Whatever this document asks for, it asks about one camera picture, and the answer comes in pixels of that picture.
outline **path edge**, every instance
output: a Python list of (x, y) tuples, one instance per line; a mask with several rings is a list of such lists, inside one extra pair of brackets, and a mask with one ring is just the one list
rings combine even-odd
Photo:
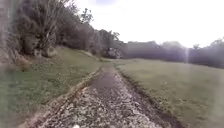
[(89, 83), (91, 83), (92, 80), (100, 74), (101, 69), (102, 67), (99, 67), (95, 71), (91, 72), (89, 75), (84, 77), (81, 82), (72, 86), (66, 94), (50, 100), (42, 107), (42, 110), (37, 110), (32, 117), (27, 118), (22, 124), (18, 125), (17, 128), (37, 128), (38, 126), (41, 126), (47, 119), (56, 114), (60, 108), (69, 101), (69, 99), (76, 97), (80, 90), (88, 86)]
[(155, 112), (160, 116), (160, 118), (166, 122), (169, 122), (172, 128), (185, 128), (181, 122), (174, 117), (173, 115), (169, 113), (165, 113), (163, 110), (161, 110), (158, 106), (158, 104), (144, 91), (140, 89), (140, 86), (138, 85), (138, 82), (133, 80), (131, 77), (129, 77), (127, 74), (123, 73), (121, 69), (117, 65), (114, 65), (115, 69), (118, 71), (118, 74), (122, 76), (122, 80), (124, 82), (127, 82), (127, 86), (132, 88), (136, 93), (140, 94), (142, 96), (142, 99), (148, 102), (152, 105)]

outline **grass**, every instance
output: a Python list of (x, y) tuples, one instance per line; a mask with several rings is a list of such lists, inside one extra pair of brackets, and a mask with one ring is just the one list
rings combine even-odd
[(224, 127), (224, 70), (143, 59), (115, 61), (138, 88), (189, 128)]
[(95, 58), (80, 51), (61, 48), (58, 53), (52, 59), (35, 62), (27, 72), (1, 72), (0, 127), (21, 123), (100, 66)]

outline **muddy track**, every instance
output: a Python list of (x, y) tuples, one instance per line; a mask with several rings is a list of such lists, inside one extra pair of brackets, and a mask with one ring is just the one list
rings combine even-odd
[(172, 127), (136, 93), (113, 67), (101, 72), (46, 120), (29, 128), (162, 128)]

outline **treeline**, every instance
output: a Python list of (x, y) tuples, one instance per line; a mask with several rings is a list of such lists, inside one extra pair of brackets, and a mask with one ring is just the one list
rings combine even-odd
[(224, 40), (215, 40), (209, 46), (202, 48), (199, 45), (186, 48), (176, 41), (164, 42), (161, 45), (155, 41), (128, 42), (126, 56), (224, 68)]
[(90, 25), (91, 11), (80, 12), (72, 0), (9, 0), (9, 3), (5, 42), (13, 60), (23, 54), (53, 57), (57, 45), (104, 57), (117, 58), (123, 54), (119, 33), (95, 30)]

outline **white sky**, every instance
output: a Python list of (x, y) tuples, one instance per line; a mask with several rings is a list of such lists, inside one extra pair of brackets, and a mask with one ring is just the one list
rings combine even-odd
[(224, 37), (224, 0), (76, 0), (92, 10), (96, 29), (127, 41), (179, 41), (206, 46)]

